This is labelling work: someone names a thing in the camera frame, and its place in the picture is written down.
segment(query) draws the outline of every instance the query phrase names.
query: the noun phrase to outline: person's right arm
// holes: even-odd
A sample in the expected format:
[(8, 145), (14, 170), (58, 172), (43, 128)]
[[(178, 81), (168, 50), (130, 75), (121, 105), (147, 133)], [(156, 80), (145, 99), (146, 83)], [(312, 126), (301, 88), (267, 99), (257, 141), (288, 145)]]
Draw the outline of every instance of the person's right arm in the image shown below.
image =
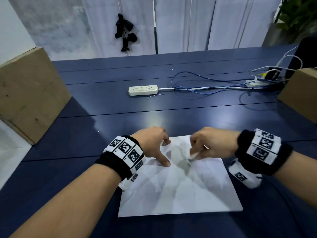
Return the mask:
[[(191, 136), (190, 153), (199, 153), (198, 160), (206, 157), (230, 158), (238, 149), (239, 135), (239, 131), (205, 127)], [(317, 208), (317, 160), (293, 151), (274, 176), (294, 194)]]

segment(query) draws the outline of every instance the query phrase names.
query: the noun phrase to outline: hand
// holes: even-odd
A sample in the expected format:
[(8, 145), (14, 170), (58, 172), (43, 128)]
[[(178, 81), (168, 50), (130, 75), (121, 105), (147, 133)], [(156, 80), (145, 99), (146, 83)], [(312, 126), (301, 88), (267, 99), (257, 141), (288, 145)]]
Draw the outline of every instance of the hand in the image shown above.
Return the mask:
[(132, 134), (131, 137), (135, 138), (139, 142), (146, 157), (154, 157), (166, 167), (171, 165), (169, 160), (161, 153), (159, 148), (162, 140), (164, 140), (167, 144), (171, 142), (165, 128), (153, 126), (141, 129)]
[(199, 153), (198, 160), (207, 157), (230, 158), (238, 149), (239, 135), (239, 131), (205, 127), (191, 136), (189, 153)]

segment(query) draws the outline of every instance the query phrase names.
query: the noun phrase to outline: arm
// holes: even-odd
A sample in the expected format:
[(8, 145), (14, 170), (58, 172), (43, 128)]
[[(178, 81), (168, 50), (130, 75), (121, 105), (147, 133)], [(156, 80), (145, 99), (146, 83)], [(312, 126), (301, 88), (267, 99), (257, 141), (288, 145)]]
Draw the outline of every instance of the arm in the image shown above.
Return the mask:
[[(164, 128), (152, 127), (131, 135), (145, 156), (170, 166), (160, 151), (164, 139), (170, 143)], [(97, 224), (111, 196), (121, 182), (113, 169), (94, 164), (31, 216), (11, 237), (88, 237)]]
[[(197, 159), (230, 158), (239, 148), (239, 135), (239, 131), (205, 127), (191, 136), (190, 153), (198, 153)], [(295, 195), (317, 208), (317, 160), (293, 151), (274, 176)]]

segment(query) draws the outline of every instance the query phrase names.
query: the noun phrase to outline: green plant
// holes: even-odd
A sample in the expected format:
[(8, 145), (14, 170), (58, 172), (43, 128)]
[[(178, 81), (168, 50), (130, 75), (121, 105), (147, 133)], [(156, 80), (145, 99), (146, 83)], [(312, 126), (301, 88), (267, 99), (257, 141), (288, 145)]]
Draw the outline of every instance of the green plant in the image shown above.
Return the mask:
[(317, 0), (284, 0), (278, 17), (283, 23), (277, 27), (290, 35), (290, 43), (317, 20)]

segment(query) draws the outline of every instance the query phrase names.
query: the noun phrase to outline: person's left hand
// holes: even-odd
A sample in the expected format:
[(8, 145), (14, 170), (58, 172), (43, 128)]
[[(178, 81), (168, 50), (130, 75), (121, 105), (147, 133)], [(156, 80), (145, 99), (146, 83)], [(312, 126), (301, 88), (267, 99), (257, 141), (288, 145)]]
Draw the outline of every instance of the person's left hand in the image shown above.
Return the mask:
[(166, 167), (171, 165), (169, 160), (161, 153), (159, 148), (162, 140), (164, 140), (166, 144), (171, 142), (165, 128), (153, 126), (141, 129), (132, 134), (131, 137), (135, 138), (139, 142), (146, 157), (154, 157)]

